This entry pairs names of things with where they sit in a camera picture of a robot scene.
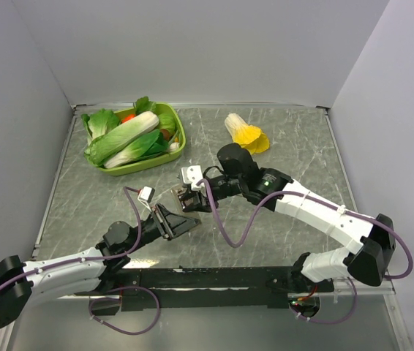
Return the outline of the white remote control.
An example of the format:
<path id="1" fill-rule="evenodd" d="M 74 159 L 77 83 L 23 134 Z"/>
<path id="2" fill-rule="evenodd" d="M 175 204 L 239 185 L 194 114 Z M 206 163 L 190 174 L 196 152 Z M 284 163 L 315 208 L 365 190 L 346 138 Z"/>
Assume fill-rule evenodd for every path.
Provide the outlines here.
<path id="1" fill-rule="evenodd" d="M 186 192 L 186 188 L 183 187 L 182 185 L 175 185 L 174 187 L 171 188 L 170 192 L 173 196 L 173 201 L 175 203 L 175 206 L 177 208 L 177 211 L 182 214 L 184 212 L 185 209 L 185 205 L 184 205 L 184 194 Z"/>

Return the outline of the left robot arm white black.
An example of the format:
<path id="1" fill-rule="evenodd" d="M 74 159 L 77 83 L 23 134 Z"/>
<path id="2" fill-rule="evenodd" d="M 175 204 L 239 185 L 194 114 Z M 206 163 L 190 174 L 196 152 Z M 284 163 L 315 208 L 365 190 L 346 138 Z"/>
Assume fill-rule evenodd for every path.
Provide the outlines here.
<path id="1" fill-rule="evenodd" d="M 130 254 L 163 238 L 173 240 L 200 224 L 161 204 L 132 227 L 117 221 L 102 240 L 87 250 L 52 260 L 26 261 L 13 255 L 0 261 L 0 329 L 14 322 L 26 307 L 75 293 L 108 294 L 118 283 L 116 273 Z"/>

